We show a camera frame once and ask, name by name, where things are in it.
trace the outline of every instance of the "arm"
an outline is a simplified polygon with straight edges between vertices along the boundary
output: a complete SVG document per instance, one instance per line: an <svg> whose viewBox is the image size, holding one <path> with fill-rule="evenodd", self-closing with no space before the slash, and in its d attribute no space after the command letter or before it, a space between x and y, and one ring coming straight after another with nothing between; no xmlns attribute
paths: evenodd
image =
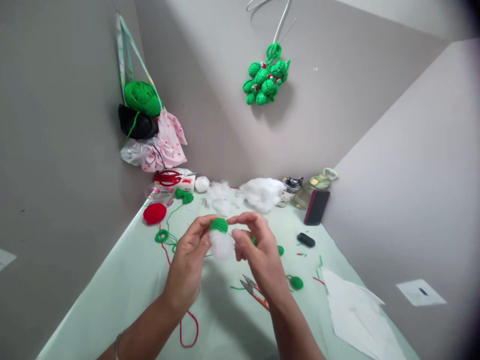
<svg viewBox="0 0 480 360"><path fill-rule="evenodd" d="M265 219L260 214L244 212L228 219L228 223L244 224L251 230L232 231L236 259L248 261L251 273L268 301L280 357L283 360L325 360L290 293L277 240ZM256 246L250 240L252 236L255 236Z"/></svg>
<svg viewBox="0 0 480 360"><path fill-rule="evenodd" d="M197 217L178 241L163 293L117 341L119 360L155 359L200 292L209 228L216 215ZM115 360L115 343L98 360Z"/></svg>
<svg viewBox="0 0 480 360"><path fill-rule="evenodd" d="M117 345L118 358L155 359L184 314L170 309L163 294L160 295L120 336ZM110 359L115 359L115 344L110 345L98 358Z"/></svg>

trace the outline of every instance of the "scissors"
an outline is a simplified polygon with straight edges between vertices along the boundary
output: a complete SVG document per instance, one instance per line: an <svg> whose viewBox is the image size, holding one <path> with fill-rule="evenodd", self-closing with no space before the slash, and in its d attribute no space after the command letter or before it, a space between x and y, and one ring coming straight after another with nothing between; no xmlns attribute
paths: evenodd
<svg viewBox="0 0 480 360"><path fill-rule="evenodd" d="M251 279L249 278L247 275L243 275L243 277L245 278L246 282L243 281L243 280L240 280L241 284L243 285L243 287L250 293L250 295L252 295L260 304L263 305L263 307L265 309L267 309L268 311L270 311L270 307L269 305L267 304L267 300L262 300L260 298L260 296L258 296L255 292L254 292L254 289L256 289L262 296L262 292L260 291L258 285Z"/></svg>
<svg viewBox="0 0 480 360"><path fill-rule="evenodd" d="M177 185L183 178L196 175L198 172L191 172L188 174L181 174L173 170L163 170L157 176L155 176L155 181L159 182L160 185L164 187L171 187Z"/></svg>

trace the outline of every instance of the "light green tablecloth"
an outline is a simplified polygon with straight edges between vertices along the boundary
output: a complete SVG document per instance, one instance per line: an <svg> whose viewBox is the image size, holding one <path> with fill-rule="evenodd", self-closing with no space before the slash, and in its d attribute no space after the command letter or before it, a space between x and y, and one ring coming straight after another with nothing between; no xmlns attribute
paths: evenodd
<svg viewBox="0 0 480 360"><path fill-rule="evenodd" d="M181 204L176 200L167 216ZM170 232L178 238L197 216L211 214L202 195L183 206L170 220ZM96 359L162 292L169 265L161 245L154 241L158 226L146 226L142 207L124 234L106 257L95 276L79 296L58 329L42 350L39 359ZM250 211L246 206L237 214ZM266 218L278 244L285 253L282 263L287 275L303 279L304 288L295 291L300 306L321 350L329 360L370 359L333 333L332 320L323 284L313 279L320 263L344 280L364 286L361 279L336 247L322 225L305 226L305 212L288 205L275 208ZM307 233L316 246L298 246L297 234ZM173 256L168 246L170 257ZM242 274L253 278L246 261L220 262L213 256L205 258L201 292L190 311L199 322L198 341L194 347L180 345L177 327L163 348L162 359L276 359L275 336L266 311L247 291L241 288ZM397 327L391 323L407 359L418 359ZM191 344L196 327L188 316L182 323L184 344Z"/></svg>

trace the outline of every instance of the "hanging bag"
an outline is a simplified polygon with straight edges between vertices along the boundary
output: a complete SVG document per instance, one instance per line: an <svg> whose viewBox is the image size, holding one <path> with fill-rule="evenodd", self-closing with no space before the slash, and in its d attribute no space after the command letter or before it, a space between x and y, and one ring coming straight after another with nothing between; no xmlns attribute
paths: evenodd
<svg viewBox="0 0 480 360"><path fill-rule="evenodd" d="M160 111L165 107L160 100L160 96L155 88L155 84L150 77L147 67L140 56L135 45L134 39L125 24L123 17L117 14L116 17L116 33L118 46L118 65L120 69L120 84L123 104L118 106L118 117L120 119L121 131L128 139L150 139L159 131L159 127L154 118L158 117ZM133 81L132 58L128 41L133 48L138 60L140 60L143 71L149 83L143 81ZM128 83L126 84L125 76L125 54L128 66Z"/></svg>

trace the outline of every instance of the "hand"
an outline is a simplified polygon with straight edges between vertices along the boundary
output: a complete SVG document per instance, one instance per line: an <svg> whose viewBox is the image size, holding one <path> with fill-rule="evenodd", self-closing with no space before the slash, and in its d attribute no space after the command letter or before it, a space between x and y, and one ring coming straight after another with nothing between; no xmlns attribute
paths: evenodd
<svg viewBox="0 0 480 360"><path fill-rule="evenodd" d="M290 296L290 288L280 260L277 240L262 215L244 212L227 220L229 225L244 224L250 231L234 229L236 260L247 260L258 287L269 303ZM255 236L256 246L251 238Z"/></svg>
<svg viewBox="0 0 480 360"><path fill-rule="evenodd" d="M183 316L200 292L204 257L210 249L209 229L217 215L197 217L178 240L161 297Z"/></svg>

